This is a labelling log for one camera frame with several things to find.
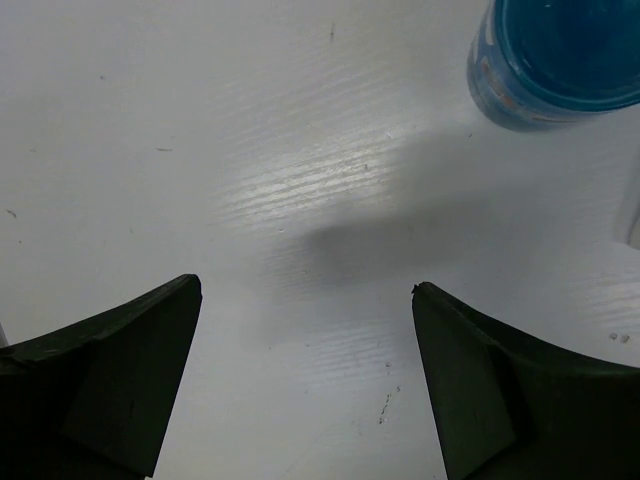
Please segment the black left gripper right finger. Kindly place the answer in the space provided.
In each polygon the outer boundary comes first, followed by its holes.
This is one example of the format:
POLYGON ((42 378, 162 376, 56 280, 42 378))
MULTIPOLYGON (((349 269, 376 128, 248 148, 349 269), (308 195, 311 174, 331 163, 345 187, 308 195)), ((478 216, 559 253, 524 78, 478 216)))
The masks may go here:
POLYGON ((639 371, 487 316, 436 285, 412 292, 450 479, 635 479, 639 371))

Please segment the blue glue jar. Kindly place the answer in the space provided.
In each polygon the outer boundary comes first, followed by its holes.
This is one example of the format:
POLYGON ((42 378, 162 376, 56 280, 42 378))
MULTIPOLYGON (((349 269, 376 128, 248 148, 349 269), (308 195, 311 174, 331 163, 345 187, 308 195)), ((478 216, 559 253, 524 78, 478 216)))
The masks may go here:
POLYGON ((478 109, 548 130, 639 102, 636 1, 491 1, 467 58, 478 109))

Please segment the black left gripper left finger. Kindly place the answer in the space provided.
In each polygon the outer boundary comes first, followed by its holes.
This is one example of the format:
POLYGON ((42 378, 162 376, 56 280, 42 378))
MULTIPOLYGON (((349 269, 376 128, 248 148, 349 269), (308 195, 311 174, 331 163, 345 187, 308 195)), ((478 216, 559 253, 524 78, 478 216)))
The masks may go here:
POLYGON ((153 476, 202 304, 181 275, 1 349, 4 479, 153 476))

